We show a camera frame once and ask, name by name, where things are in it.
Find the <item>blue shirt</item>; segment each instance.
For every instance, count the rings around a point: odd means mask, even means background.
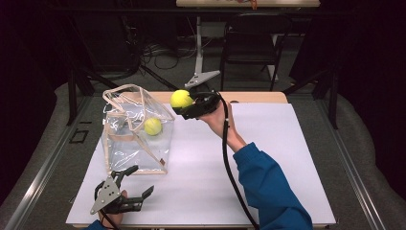
[[[313,229],[310,215],[290,189],[280,165],[254,143],[233,155],[248,205],[259,211],[261,230]],[[96,220],[88,228],[103,229]]]

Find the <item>white table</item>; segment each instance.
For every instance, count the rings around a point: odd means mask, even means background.
[[[236,103],[233,107],[237,129],[247,142],[276,159],[289,184],[311,215],[315,226],[335,223],[319,175],[289,103]],[[224,169],[221,140],[201,121],[177,116],[169,154],[168,174],[131,175],[121,189],[128,196],[140,196],[154,185],[152,195],[138,213],[124,215],[125,227],[251,227]],[[229,149],[235,179],[237,169]],[[96,186],[107,177],[102,145],[94,151],[88,171],[66,220],[83,227],[93,222],[90,215]],[[255,209],[250,212],[258,221]]]

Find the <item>clear plastic bag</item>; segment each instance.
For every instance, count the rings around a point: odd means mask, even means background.
[[[102,96],[107,101],[101,137],[107,171],[138,165],[135,174],[167,173],[175,119],[169,110],[134,84]]]

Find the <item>tennis ball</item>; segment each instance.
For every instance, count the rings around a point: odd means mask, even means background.
[[[162,131],[161,120],[158,118],[148,118],[144,122],[144,130],[150,136],[155,136]]]
[[[170,106],[172,106],[172,108],[184,108],[191,104],[193,104],[193,99],[189,96],[187,90],[176,90],[172,96],[170,96]]]

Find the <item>black cable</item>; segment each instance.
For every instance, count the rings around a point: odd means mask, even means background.
[[[245,212],[245,215],[251,221],[254,228],[258,230],[259,226],[257,225],[255,220],[251,216],[250,212],[248,211],[248,208],[245,205],[244,199],[242,198],[242,195],[239,192],[238,186],[236,184],[236,181],[234,180],[233,174],[232,174],[231,169],[230,169],[230,164],[229,164],[228,155],[227,155],[227,133],[228,133],[228,128],[229,128],[228,106],[227,106],[226,101],[221,97],[221,95],[220,95],[220,100],[221,100],[221,102],[223,103],[223,106],[224,106],[224,117],[225,117],[224,127],[223,127],[223,141],[222,141],[224,165],[226,167],[226,171],[227,171],[227,174],[228,174],[228,176],[230,178],[230,181],[231,181],[231,183],[233,185],[234,191],[237,194],[239,203],[241,204],[242,209]]]

